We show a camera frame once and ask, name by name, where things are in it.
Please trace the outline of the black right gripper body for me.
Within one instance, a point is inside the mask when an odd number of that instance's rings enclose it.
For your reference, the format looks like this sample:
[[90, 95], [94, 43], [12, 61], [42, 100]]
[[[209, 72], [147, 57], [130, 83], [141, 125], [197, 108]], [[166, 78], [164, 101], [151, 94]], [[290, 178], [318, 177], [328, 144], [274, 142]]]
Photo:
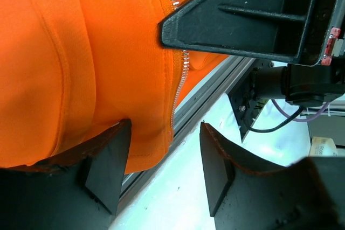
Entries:
[[344, 94], [344, 0], [315, 0], [297, 64], [253, 73], [258, 99], [322, 105]]

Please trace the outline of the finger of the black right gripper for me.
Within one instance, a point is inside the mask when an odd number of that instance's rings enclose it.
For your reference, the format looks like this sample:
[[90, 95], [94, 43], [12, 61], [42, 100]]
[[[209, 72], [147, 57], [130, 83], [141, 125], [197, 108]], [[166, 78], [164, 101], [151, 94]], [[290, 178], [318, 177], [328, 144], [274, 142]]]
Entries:
[[161, 43], [304, 65], [315, 1], [186, 0], [161, 22]]

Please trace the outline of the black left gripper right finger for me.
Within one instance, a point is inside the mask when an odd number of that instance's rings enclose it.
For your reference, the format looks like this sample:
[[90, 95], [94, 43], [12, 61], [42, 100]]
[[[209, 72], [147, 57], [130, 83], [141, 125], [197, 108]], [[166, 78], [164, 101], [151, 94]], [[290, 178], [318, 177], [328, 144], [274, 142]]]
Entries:
[[344, 158], [305, 157], [284, 167], [208, 123], [199, 139], [217, 229], [344, 229]]

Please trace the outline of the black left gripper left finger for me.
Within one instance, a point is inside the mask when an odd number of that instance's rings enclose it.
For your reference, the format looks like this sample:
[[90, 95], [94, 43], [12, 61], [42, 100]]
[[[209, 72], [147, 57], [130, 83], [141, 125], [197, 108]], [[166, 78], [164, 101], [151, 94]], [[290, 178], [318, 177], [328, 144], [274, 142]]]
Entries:
[[32, 166], [1, 169], [1, 229], [108, 229], [131, 142], [131, 121]]

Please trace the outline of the orange zip-up jacket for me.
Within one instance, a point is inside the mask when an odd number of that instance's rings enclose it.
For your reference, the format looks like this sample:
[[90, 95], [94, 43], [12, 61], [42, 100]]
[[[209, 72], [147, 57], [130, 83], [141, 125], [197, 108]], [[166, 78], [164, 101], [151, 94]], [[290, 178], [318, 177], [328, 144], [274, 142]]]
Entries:
[[163, 48], [184, 0], [1, 0], [1, 167], [45, 171], [132, 123], [126, 173], [156, 166], [175, 108], [225, 56]]

